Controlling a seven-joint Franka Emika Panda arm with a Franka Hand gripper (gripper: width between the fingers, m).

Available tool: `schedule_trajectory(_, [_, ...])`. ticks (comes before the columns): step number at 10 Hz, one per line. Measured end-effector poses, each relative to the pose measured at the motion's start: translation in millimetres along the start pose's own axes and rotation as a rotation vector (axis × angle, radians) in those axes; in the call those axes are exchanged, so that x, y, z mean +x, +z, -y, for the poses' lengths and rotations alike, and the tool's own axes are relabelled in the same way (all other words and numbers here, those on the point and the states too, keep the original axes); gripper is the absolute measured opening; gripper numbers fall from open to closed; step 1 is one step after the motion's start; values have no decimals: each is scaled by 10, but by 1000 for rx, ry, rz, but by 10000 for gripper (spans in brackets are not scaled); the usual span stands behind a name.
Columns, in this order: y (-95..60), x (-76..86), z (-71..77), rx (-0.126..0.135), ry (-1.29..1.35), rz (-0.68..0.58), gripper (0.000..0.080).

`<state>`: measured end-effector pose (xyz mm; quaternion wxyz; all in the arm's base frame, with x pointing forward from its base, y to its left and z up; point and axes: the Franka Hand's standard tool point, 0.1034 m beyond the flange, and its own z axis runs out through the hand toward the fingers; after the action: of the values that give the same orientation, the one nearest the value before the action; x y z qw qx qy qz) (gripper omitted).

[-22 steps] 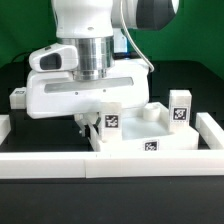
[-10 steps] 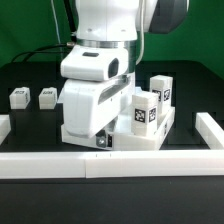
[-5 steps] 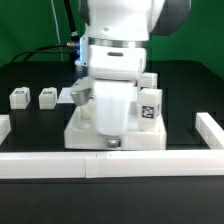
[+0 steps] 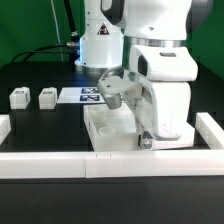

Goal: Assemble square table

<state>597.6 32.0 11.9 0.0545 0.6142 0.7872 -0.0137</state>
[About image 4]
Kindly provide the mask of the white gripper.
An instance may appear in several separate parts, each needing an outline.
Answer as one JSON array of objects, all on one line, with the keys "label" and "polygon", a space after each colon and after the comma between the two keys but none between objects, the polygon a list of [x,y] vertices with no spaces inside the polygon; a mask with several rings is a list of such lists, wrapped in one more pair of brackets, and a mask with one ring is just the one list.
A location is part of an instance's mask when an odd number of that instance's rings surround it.
[{"label": "white gripper", "polygon": [[153,138],[179,139],[191,98],[188,82],[194,81],[198,72],[187,48],[134,45],[129,68],[139,76],[142,87],[134,113],[147,131],[139,136],[139,147],[151,149]]}]

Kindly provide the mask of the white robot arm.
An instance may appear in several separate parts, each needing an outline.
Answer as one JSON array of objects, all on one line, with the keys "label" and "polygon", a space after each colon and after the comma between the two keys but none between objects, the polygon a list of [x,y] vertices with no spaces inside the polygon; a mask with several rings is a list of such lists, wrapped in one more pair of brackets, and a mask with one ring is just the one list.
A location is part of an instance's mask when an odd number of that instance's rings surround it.
[{"label": "white robot arm", "polygon": [[194,142],[187,116],[198,66],[185,40],[212,6],[213,0],[100,0],[100,12],[124,30],[124,40],[122,64],[102,74],[99,92],[111,110],[126,105],[166,147]]}]

